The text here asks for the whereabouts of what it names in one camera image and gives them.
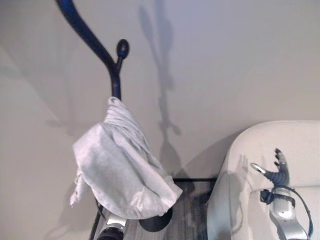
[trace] wooden floor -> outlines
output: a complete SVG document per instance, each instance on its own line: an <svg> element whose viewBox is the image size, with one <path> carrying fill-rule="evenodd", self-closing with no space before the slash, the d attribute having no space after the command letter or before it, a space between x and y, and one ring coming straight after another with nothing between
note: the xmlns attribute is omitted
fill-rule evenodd
<svg viewBox="0 0 320 240"><path fill-rule="evenodd" d="M176 182L183 193L173 206L170 223L161 231L148 232L130 220L124 240L207 240L206 211L213 181ZM103 222L99 223L97 232Z"/></svg>

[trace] gray cloth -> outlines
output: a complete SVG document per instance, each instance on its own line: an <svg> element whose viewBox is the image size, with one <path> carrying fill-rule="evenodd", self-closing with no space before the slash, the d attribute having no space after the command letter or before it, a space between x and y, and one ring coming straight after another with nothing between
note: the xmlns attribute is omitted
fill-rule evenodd
<svg viewBox="0 0 320 240"><path fill-rule="evenodd" d="M182 193L116 97L109 99L104 122L85 133L73 150L78 169L71 205L91 187L110 212L126 219L146 219L162 216Z"/></svg>

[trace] white chair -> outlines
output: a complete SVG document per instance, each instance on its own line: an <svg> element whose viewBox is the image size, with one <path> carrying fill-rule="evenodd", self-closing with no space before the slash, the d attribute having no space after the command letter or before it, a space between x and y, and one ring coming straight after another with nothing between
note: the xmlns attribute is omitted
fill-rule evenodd
<svg viewBox="0 0 320 240"><path fill-rule="evenodd" d="M320 121L274 121L253 126L231 145L208 201L208 240L278 240L269 205L260 190L273 184L250 167L277 172L275 148L286 157L290 183L311 211L312 240L320 240ZM297 219L308 232L309 219L296 200Z"/></svg>

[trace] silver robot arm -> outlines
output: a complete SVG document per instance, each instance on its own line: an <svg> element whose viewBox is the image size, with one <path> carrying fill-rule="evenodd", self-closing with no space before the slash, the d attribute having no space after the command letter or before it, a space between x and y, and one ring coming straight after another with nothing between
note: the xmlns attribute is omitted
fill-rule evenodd
<svg viewBox="0 0 320 240"><path fill-rule="evenodd" d="M312 231L309 231L311 233L308 235L297 220L296 203L290 195L291 188L288 187L290 178L286 158L277 148L275 149L275 157L278 159L278 162L274 162L278 172L268 171L256 163L250 164L253 169L264 175L274 185L271 192L267 189L261 191L260 200L267 205L270 204L269 216L277 228L280 240L309 240Z"/></svg>

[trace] stand base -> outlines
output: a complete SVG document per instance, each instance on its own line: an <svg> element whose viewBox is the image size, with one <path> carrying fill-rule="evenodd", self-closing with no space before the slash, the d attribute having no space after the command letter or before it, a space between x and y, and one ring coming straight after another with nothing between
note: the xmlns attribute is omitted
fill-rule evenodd
<svg viewBox="0 0 320 240"><path fill-rule="evenodd" d="M148 232L158 232L164 229L172 218L173 210L170 208L163 216L154 216L147 219L140 219L139 223Z"/></svg>

